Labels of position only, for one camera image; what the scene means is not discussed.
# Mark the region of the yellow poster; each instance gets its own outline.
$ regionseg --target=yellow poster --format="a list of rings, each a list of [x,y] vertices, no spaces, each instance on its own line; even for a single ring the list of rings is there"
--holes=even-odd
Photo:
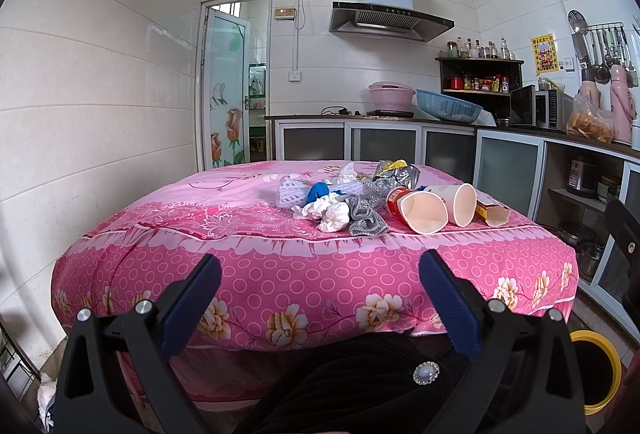
[[[531,44],[533,45],[533,56],[536,59],[536,74],[538,76],[544,72],[560,70],[553,34],[549,33],[532,38]]]

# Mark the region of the blue plastic basket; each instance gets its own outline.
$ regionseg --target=blue plastic basket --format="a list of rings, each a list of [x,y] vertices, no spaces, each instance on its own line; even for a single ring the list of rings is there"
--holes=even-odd
[[[446,94],[417,89],[418,106],[434,118],[459,123],[472,123],[480,115],[482,107]]]

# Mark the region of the pink plastic basin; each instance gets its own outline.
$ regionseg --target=pink plastic basin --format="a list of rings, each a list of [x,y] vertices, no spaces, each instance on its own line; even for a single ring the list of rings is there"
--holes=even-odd
[[[408,85],[392,81],[377,81],[369,85],[371,100],[376,110],[410,112],[415,91]]]

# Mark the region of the silver screw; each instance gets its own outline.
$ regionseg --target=silver screw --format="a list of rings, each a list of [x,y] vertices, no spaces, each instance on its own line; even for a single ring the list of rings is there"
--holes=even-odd
[[[560,322],[564,317],[562,316],[562,312],[556,308],[549,309],[549,318],[554,322]]]
[[[83,308],[80,309],[80,311],[78,311],[78,320],[81,322],[86,322],[89,317],[91,316],[91,309],[89,308]]]
[[[502,313],[505,309],[507,309],[507,306],[504,305],[504,302],[498,299],[489,300],[488,305],[489,309],[491,309],[491,311],[493,311],[494,313]]]
[[[151,308],[153,307],[153,302],[151,300],[141,300],[136,304],[136,313],[140,313],[141,315],[145,315]]]

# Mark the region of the pink tablecloth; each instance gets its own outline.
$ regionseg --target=pink tablecloth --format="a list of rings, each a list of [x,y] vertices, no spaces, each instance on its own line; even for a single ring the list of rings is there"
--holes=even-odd
[[[556,306],[568,316],[577,288],[574,251],[515,211],[499,228],[476,218],[465,228],[448,225],[428,237],[383,211],[390,231],[371,238],[323,233],[274,205],[284,176],[320,181],[345,164],[237,165],[143,197],[85,234],[57,261],[55,313],[68,328],[82,307],[99,314],[127,311],[186,277],[205,253],[216,255],[222,285],[181,361],[174,363],[192,398],[200,401],[221,395],[220,385],[212,390],[198,370],[215,364],[206,353],[213,348],[282,351],[368,331],[444,332],[418,280],[417,261],[428,248],[437,249],[485,298],[501,298],[520,313]],[[375,163],[355,167],[370,174]],[[460,183],[431,167],[419,168],[422,185]],[[249,387],[236,388],[225,399],[246,397]]]

